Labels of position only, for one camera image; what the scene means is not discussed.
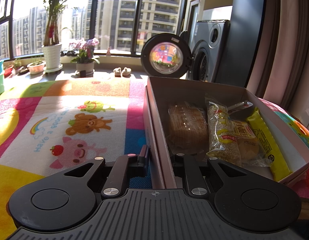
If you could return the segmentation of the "green grain snack packet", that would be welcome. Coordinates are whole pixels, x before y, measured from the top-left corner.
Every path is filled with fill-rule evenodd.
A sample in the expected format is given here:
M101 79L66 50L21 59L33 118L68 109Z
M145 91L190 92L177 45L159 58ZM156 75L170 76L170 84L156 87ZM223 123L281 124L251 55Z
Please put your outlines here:
M208 98L205 103L209 133L206 157L218 158L241 167L241 155L227 107Z

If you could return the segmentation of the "clear bread loaf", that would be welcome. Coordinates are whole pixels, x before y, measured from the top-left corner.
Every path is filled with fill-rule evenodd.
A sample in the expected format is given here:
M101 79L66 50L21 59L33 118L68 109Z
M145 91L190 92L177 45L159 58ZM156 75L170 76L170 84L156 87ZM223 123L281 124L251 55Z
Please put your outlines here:
M174 154L205 154L209 150L209 133L205 111L186 101L168 107L167 142Z

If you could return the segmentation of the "yellow small bread packet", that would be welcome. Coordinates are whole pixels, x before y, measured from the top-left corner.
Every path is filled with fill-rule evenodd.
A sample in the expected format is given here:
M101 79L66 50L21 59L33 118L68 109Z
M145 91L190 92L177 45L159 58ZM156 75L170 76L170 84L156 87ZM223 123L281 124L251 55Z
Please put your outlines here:
M262 149L259 140L244 121L232 120L234 135L237 140L238 149L241 155L243 166L270 167L272 162L266 158L265 151Z

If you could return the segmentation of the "brown cardboard box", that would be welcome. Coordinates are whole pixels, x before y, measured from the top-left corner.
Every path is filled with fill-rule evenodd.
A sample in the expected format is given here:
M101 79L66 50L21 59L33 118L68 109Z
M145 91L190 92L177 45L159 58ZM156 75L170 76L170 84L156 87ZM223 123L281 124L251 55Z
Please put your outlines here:
M176 187L170 158L178 153L217 157L289 186L309 183L309 131L244 88L149 77L145 110L160 185Z

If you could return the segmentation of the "long yellow snack packet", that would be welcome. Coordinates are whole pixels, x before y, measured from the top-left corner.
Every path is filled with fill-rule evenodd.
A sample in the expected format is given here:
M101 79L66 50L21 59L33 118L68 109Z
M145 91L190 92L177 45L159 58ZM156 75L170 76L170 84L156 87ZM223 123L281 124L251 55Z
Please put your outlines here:
M246 120L253 129L266 158L271 162L270 170L272 171L274 180L279 182L290 175L291 171L276 140L263 120L259 109L255 107L253 113Z

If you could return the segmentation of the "red clear snack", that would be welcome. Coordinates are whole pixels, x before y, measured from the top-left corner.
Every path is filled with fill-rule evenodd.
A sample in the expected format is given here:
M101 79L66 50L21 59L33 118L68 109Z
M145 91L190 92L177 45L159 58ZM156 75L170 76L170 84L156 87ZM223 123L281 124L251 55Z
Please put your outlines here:
M251 103L250 101L246 100L246 101L239 102L239 103L234 104L234 105L227 108L228 114L232 114L232 113L244 110L244 109L249 108L251 106L253 106L253 103Z

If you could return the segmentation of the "pair of white slippers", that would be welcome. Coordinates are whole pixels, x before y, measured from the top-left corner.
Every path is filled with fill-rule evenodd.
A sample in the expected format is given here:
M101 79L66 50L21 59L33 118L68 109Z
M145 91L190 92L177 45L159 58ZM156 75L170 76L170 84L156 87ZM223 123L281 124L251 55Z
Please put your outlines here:
M115 77L129 77L131 75L131 68L114 68L113 73Z

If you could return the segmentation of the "colourful cartoon bed blanket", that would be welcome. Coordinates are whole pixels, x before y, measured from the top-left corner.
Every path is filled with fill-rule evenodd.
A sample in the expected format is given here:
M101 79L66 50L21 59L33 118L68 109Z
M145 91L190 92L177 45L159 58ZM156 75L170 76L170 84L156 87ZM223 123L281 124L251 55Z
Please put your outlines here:
M79 79L0 96L0 239L299 239L291 186L218 158L207 196L157 182L142 80ZM147 145L146 177L102 196L118 157Z

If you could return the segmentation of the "pink flowering potted plant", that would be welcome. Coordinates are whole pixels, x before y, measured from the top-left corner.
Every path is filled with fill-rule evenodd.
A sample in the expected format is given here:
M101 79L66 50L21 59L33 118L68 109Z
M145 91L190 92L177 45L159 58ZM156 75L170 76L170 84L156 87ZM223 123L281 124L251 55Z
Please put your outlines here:
M75 58L71 60L71 63L76 64L76 73L79 77L89 77L94 73L94 64L99 64L98 57L94 56L94 48L99 44L97 38L85 40L73 40L69 44L69 48L75 52Z

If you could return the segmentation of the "round washing machine door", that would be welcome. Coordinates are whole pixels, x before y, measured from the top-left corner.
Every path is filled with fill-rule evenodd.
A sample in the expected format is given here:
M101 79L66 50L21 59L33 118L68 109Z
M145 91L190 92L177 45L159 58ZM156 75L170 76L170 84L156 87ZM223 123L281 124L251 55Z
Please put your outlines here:
M180 78L190 70L193 56L180 36L161 33L143 45L141 63L149 76Z

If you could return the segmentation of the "small round planter bowl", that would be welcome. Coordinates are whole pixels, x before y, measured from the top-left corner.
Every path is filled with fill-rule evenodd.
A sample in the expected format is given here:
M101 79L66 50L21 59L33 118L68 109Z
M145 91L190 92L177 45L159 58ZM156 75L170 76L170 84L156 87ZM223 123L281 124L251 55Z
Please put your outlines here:
M27 65L27 68L31 75L40 74L44 71L46 65L45 61L39 60Z

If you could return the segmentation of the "pink curtain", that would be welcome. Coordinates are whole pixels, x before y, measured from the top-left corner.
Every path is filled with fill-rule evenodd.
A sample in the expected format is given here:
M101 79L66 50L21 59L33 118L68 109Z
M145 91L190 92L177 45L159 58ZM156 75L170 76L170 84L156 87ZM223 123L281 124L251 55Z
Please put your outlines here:
M294 114L309 94L309 0L264 0L247 89Z

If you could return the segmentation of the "dark grey washing machine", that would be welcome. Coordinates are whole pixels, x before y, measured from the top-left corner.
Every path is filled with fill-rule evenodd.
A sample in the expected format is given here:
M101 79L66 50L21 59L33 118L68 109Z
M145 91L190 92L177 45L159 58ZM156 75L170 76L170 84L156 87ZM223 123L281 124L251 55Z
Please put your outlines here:
M230 29L229 20L199 20L192 32L188 80L214 82Z

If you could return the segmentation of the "red small flower pot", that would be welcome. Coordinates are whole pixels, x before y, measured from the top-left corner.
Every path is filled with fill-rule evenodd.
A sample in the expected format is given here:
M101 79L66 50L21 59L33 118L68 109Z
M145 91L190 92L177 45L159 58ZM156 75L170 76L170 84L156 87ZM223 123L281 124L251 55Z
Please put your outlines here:
M12 70L13 70L13 65L9 65L4 67L4 77L7 78L12 74Z

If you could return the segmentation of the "tall bamboo in white pot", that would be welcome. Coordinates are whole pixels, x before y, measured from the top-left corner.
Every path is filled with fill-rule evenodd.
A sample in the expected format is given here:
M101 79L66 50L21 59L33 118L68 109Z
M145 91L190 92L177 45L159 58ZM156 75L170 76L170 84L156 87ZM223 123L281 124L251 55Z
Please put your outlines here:
M59 41L59 17L66 8L68 0L43 0L47 22L43 40L43 56L47 73L58 72L62 69L61 43Z

